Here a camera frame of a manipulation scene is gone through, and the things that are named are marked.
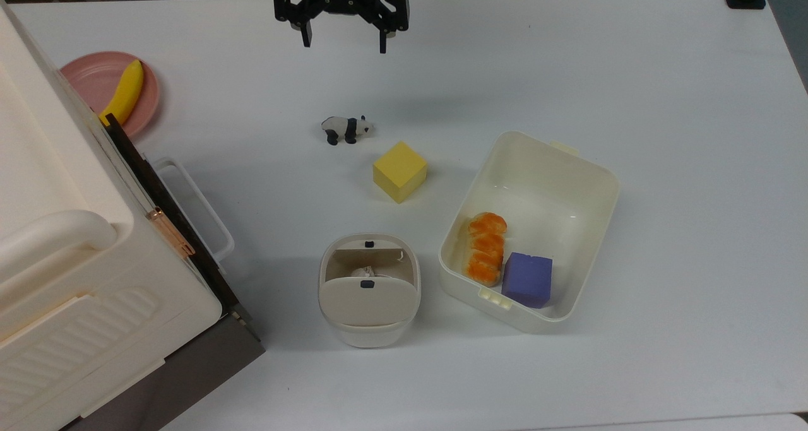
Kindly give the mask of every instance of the yellow banana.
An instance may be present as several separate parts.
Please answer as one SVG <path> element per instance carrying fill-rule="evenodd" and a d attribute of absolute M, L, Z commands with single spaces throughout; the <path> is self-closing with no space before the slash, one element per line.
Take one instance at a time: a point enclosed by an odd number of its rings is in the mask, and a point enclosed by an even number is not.
<path fill-rule="evenodd" d="M 132 114 L 132 110 L 135 109 L 135 103 L 138 103 L 142 88 L 143 66 L 141 61 L 135 60 L 126 66 L 124 74 L 121 75 L 121 80 L 118 81 L 115 95 L 112 96 L 112 100 L 104 108 L 104 111 L 101 111 L 101 114 L 98 115 L 101 118 L 101 123 L 104 126 L 109 126 L 106 115 L 112 114 L 118 123 L 123 126 L 126 119 Z"/>

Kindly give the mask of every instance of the toy bread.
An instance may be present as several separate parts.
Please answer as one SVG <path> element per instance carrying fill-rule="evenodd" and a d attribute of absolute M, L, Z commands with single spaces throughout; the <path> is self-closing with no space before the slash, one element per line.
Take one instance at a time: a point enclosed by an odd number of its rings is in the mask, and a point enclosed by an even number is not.
<path fill-rule="evenodd" d="M 508 224 L 496 213 L 479 213 L 468 222 L 465 275 L 487 287 L 497 284 L 505 253 L 502 234 L 507 230 Z"/>

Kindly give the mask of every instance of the panda figurine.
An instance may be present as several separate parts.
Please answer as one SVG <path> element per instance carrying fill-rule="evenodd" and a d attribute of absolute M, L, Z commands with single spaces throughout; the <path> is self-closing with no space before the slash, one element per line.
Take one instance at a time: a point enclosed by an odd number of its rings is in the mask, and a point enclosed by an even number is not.
<path fill-rule="evenodd" d="M 355 144 L 356 137 L 369 132 L 373 128 L 373 124 L 364 120 L 364 115 L 362 115 L 360 120 L 329 117 L 323 121 L 321 127 L 328 136 L 328 143 L 336 146 L 337 141 L 341 139 L 345 139 L 348 144 Z"/>

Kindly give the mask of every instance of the purple cube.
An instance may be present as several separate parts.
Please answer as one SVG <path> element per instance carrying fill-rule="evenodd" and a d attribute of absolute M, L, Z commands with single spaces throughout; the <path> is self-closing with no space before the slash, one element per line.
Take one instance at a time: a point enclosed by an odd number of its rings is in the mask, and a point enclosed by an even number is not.
<path fill-rule="evenodd" d="M 502 295 L 525 307 L 541 308 L 550 299 L 553 259 L 511 253 L 502 274 Z"/>

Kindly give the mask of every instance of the yellow cube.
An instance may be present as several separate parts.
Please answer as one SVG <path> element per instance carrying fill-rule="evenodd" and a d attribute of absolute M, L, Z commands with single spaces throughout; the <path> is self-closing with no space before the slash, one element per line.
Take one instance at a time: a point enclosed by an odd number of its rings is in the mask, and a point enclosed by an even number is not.
<path fill-rule="evenodd" d="M 373 182 L 401 204 L 427 180 L 427 160 L 399 141 L 373 163 Z"/>

